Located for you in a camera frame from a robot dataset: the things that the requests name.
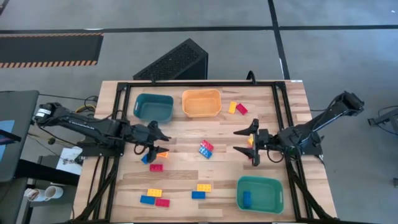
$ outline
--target yellow lego brick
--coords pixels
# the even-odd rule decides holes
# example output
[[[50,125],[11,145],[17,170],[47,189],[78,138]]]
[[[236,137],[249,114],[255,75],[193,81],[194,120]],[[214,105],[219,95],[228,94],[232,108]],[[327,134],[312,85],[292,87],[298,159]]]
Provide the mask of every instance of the yellow lego brick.
[[[164,157],[164,158],[167,158],[167,156],[169,156],[169,152],[162,152],[156,155],[156,157]]]
[[[235,114],[236,105],[237,105],[236,102],[231,101],[231,104],[229,104],[228,112],[231,114]]]
[[[197,191],[211,192],[211,184],[198,184]]]
[[[148,196],[152,197],[161,197],[162,196],[162,190],[159,189],[148,189]]]
[[[251,146],[253,146],[253,141],[254,141],[254,139],[253,139],[253,134],[250,134],[250,138],[248,139],[248,143],[249,143]]]

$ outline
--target toy block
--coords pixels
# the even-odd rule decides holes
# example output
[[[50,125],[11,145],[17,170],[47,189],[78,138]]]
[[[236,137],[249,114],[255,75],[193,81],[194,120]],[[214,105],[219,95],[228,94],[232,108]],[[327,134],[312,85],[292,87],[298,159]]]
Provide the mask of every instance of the toy block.
[[[167,156],[169,156],[169,152],[161,152],[156,155],[156,157],[163,157],[163,158],[167,158]]]
[[[212,152],[210,152],[203,146],[199,149],[199,152],[200,152],[200,154],[204,155],[207,159],[210,159],[210,157],[213,155]]]
[[[148,205],[154,205],[155,204],[155,197],[141,195],[140,202],[141,203],[146,203]]]
[[[242,115],[245,115],[248,112],[248,109],[246,109],[241,103],[236,106],[236,109],[241,112]]]
[[[249,208],[251,206],[251,193],[248,191],[243,192],[243,206]]]
[[[151,164],[151,165],[149,165],[149,171],[163,172],[163,164]]]
[[[228,113],[235,114],[236,104],[236,102],[231,101],[231,103],[229,104]]]
[[[147,154],[144,155],[144,157],[141,159],[141,161],[142,161],[144,164],[148,164],[148,162],[147,162]]]
[[[198,184],[197,191],[211,192],[211,184]]]
[[[248,139],[248,143],[249,143],[249,145],[252,146],[252,147],[253,147],[253,141],[254,141],[254,139],[253,139],[253,134],[250,134],[250,138]]]
[[[161,198],[157,198],[155,201],[155,205],[156,206],[160,206],[160,207],[170,207],[170,200],[169,199],[161,199]]]
[[[148,196],[152,197],[161,197],[162,196],[162,190],[159,189],[148,189]]]
[[[192,192],[192,199],[205,199],[206,198],[206,192]]]
[[[201,146],[205,147],[207,150],[209,150],[210,152],[213,152],[214,147],[206,140],[203,140],[200,143]]]

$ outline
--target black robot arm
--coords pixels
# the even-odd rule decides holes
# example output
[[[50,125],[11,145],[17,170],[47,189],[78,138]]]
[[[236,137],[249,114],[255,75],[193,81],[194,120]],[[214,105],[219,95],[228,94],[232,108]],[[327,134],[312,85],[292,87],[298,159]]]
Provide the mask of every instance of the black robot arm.
[[[317,131],[341,116],[356,116],[363,111],[364,102],[354,93],[344,92],[333,99],[328,108],[305,124],[288,127],[275,136],[270,135],[267,129],[259,129],[259,120],[254,119],[249,128],[236,131],[234,134],[253,135],[253,147],[234,147],[248,158],[252,165],[260,164],[259,150],[280,151],[292,156],[321,155],[320,143],[322,138]]]
[[[156,159],[156,154],[166,152],[168,149],[154,146],[156,140],[168,141],[159,129],[157,122],[153,121],[148,126],[141,124],[130,125],[122,115],[121,119],[97,119],[74,113],[59,103],[46,103],[39,106],[34,119],[40,129],[46,126],[62,126],[64,128],[83,134],[86,138],[78,142],[77,146],[83,149],[81,156],[122,156],[125,142],[137,146],[144,146],[141,152],[149,148],[147,161],[151,163]]]

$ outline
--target wooden table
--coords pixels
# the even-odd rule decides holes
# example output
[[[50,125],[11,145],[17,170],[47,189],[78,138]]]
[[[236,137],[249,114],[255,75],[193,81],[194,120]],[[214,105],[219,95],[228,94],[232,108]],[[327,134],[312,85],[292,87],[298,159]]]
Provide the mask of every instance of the wooden table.
[[[96,118],[104,118],[112,113],[116,85],[117,82],[114,81],[103,82]],[[312,117],[303,83],[286,81],[286,86],[294,124],[307,122]],[[170,149],[170,152],[167,159],[156,159],[154,163],[163,164],[165,171],[155,173],[149,172],[149,166],[141,162],[142,156],[133,153],[132,144],[126,146],[119,163],[111,222],[294,221],[285,162],[272,163],[264,151],[261,152],[261,164],[258,167],[252,167],[246,156],[233,149],[233,146],[247,146],[247,137],[234,135],[233,131],[247,128],[253,118],[259,118],[260,128],[267,128],[271,134],[278,132],[271,87],[216,87],[221,93],[221,112],[216,117],[195,119],[186,117],[182,111],[182,93],[188,89],[201,89],[201,87],[132,88],[127,112],[127,118],[131,124],[143,123],[132,113],[132,107],[139,94],[154,93],[170,95],[174,98],[172,122],[160,125],[163,133],[171,136],[172,139],[170,142],[156,142]],[[286,122],[280,93],[279,99]],[[238,111],[235,114],[229,114],[230,101],[242,103],[249,112],[244,116]],[[198,152],[203,139],[215,147],[213,156],[209,160]],[[271,156],[275,160],[280,158],[278,152],[272,152]],[[86,207],[96,160],[97,158],[91,157],[84,161],[74,203],[76,215]],[[303,156],[302,160],[309,191],[325,211],[335,217],[335,207],[324,166],[313,156]],[[101,163],[102,160],[98,166],[92,196],[98,186]],[[282,214],[241,211],[236,205],[236,181],[243,175],[280,180],[284,186],[285,208]],[[191,199],[191,191],[196,190],[197,184],[212,185],[212,191],[207,194],[205,200]],[[169,198],[171,201],[170,208],[141,204],[140,196],[145,195],[147,189],[162,189],[162,197]],[[297,190],[301,213],[305,217],[302,194],[299,189]],[[100,217],[104,217],[107,196],[103,198]]]

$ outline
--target orange plastic basket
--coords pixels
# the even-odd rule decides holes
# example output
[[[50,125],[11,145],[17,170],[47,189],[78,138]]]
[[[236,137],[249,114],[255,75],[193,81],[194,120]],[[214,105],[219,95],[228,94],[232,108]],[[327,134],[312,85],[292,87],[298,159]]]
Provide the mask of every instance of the orange plastic basket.
[[[190,118],[216,116],[221,111],[218,90],[186,90],[182,93],[182,110]]]

